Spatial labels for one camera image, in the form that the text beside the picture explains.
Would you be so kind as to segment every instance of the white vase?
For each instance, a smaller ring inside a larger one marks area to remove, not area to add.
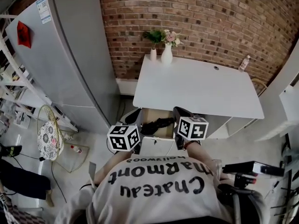
[[[150,50],[150,60],[154,62],[157,59],[157,50],[154,48]]]
[[[163,64],[168,65],[172,62],[172,51],[171,51],[172,45],[165,44],[165,50],[163,51],[161,55],[161,61]]]

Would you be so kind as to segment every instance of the green plant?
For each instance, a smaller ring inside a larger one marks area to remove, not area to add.
[[[144,32],[142,37],[150,40],[153,43],[152,49],[154,49],[155,45],[161,42],[162,33],[161,33],[161,31],[154,30],[154,31],[150,31],[150,32]]]

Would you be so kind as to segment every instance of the baseboard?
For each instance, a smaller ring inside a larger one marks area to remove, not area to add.
[[[138,80],[116,79],[121,95],[135,95]]]

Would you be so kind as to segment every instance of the small bottle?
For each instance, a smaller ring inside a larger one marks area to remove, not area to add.
[[[73,146],[73,145],[71,145],[71,148],[72,148],[75,152],[77,152],[77,153],[81,153],[81,152],[82,152],[82,149],[79,148],[79,147],[77,147],[77,146]]]
[[[248,65],[248,63],[249,63],[249,59],[250,59],[250,55],[247,55],[247,56],[244,58],[244,60],[242,61],[241,65],[240,65],[240,67],[239,67],[239,71],[240,71],[240,72],[243,72],[243,71],[246,69],[246,67],[247,67],[247,65]]]

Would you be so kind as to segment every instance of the sticker label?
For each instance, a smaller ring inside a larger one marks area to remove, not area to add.
[[[47,0],[37,0],[36,5],[37,5],[39,16],[41,17],[42,20],[42,24],[51,21],[52,19],[48,8]]]

